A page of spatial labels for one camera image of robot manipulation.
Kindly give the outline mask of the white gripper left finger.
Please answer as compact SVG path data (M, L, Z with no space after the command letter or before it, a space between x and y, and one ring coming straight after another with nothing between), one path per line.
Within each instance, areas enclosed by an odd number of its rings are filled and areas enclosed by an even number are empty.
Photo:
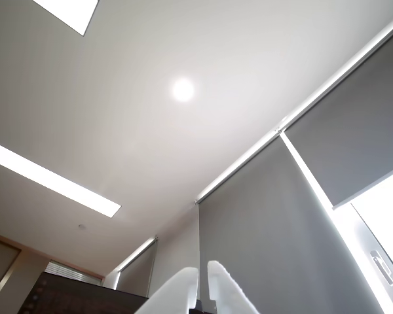
M169 278L136 314L189 313L197 304L198 277L197 268L183 268Z

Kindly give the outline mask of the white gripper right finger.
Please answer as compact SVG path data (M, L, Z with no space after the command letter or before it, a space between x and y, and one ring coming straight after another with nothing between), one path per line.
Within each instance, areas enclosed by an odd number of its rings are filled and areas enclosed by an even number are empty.
M208 262L209 297L217 314L259 314L230 273L218 261Z

